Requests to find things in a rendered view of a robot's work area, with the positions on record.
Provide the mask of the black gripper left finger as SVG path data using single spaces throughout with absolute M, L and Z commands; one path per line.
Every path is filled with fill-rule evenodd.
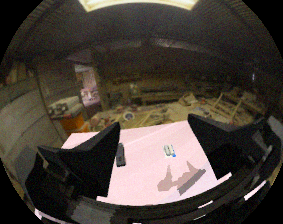
M 65 149 L 37 145 L 37 148 L 48 164 L 72 173 L 82 184 L 93 189 L 97 196 L 108 198 L 120 135 L 120 121 L 114 121 L 77 147 Z

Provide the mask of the blister pack of two batteries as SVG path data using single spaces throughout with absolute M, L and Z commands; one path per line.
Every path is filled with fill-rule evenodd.
M 174 155 L 174 149 L 172 147 L 172 144 L 170 145 L 164 145 L 164 153 L 165 153 L 165 157 L 177 157 L 176 155 Z

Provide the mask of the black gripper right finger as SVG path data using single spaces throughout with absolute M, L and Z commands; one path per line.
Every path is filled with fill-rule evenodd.
M 265 117 L 259 117 L 258 120 L 238 127 L 238 125 L 206 119 L 196 113 L 188 113 L 190 128 L 212 165 L 215 179 L 219 180 L 230 173 L 230 167 L 233 167 L 235 161 L 245 151 L 251 135 L 262 128 L 263 119 Z

